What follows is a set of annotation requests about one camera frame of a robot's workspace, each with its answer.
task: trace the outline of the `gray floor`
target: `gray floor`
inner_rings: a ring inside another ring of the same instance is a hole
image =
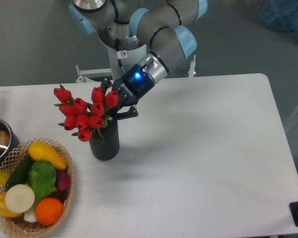
[[[75,82],[80,69],[109,68],[96,34],[72,21],[70,0],[0,0],[0,86]],[[155,9],[161,0],[144,0]],[[197,41],[198,76],[263,73],[282,119],[298,105],[298,41],[260,20],[263,0],[209,0],[188,28]],[[168,77],[186,76],[190,57]],[[298,170],[298,124],[287,134]]]

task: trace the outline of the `blue light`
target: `blue light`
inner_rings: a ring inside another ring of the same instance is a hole
[[[139,79],[141,79],[141,74],[139,74],[138,72],[136,72],[135,75],[134,75],[134,77],[135,77],[135,80],[139,80]]]

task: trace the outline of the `orange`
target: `orange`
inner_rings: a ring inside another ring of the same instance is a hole
[[[60,200],[52,197],[44,198],[35,208],[35,216],[45,226],[54,224],[61,216],[63,206]]]

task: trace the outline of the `black vase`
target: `black vase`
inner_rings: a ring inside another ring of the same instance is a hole
[[[108,121],[107,128],[100,129],[105,142],[102,142],[97,135],[89,140],[91,151],[95,158],[103,161],[111,160],[119,151],[118,123],[116,119]]]

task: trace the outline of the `red radish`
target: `red radish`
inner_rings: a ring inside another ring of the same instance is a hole
[[[64,191],[70,187],[71,177],[63,170],[57,170],[55,187],[59,191]]]

